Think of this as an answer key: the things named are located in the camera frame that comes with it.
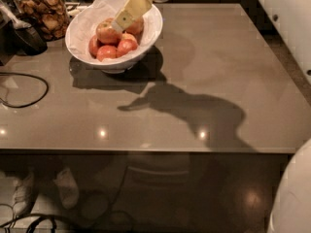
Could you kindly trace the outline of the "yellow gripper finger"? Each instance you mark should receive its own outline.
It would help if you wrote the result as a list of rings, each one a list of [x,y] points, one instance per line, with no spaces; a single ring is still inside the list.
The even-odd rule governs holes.
[[[127,29],[136,19],[144,15],[153,4],[153,0],[125,0],[114,20],[123,29]]]

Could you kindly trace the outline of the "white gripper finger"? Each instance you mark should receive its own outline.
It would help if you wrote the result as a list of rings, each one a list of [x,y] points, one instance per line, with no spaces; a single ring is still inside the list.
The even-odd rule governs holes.
[[[115,31],[117,31],[117,32],[119,32],[119,33],[122,33],[122,32],[123,32],[123,29],[117,24],[117,22],[116,22],[115,20],[112,20],[112,21],[111,21],[111,27],[112,27]]]

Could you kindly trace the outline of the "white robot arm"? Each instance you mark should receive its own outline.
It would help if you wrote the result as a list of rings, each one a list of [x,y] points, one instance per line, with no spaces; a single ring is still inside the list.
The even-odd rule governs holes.
[[[187,181],[135,194],[140,231],[310,233],[310,0],[162,6],[137,167],[188,160]]]

